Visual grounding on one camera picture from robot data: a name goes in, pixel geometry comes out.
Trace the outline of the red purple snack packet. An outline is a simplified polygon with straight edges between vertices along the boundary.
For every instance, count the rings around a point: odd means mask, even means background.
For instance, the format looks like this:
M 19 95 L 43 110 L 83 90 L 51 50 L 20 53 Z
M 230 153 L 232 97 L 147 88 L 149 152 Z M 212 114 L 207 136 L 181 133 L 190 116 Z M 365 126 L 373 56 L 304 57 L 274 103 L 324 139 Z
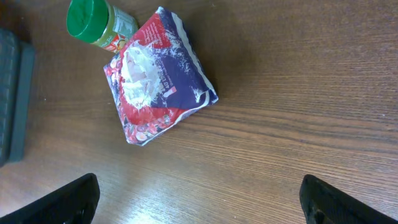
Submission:
M 181 18 L 164 7 L 103 69 L 129 144 L 144 146 L 218 101 Z

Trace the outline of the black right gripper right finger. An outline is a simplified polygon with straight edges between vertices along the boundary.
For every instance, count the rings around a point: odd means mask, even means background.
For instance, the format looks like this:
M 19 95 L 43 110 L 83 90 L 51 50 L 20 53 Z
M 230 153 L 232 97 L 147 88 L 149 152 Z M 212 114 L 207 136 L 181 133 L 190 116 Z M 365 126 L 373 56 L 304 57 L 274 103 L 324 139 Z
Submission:
M 397 224 L 314 175 L 304 176 L 299 196 L 307 224 Z

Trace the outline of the green lid jar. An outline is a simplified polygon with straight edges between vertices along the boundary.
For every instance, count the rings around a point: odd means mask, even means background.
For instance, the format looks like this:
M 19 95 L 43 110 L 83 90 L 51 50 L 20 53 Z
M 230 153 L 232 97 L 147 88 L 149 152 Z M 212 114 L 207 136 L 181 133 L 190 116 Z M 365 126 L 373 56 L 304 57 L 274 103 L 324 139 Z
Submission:
M 72 37 L 113 53 L 139 29 L 135 18 L 106 0 L 71 0 L 66 25 Z

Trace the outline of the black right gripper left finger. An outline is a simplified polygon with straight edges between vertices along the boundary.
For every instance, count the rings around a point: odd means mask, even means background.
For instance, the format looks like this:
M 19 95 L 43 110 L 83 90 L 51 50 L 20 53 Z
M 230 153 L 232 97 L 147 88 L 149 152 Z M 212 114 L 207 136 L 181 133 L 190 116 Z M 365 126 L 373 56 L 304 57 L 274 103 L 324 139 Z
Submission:
M 100 199 L 97 176 L 88 173 L 52 193 L 1 217 L 1 223 L 86 223 Z

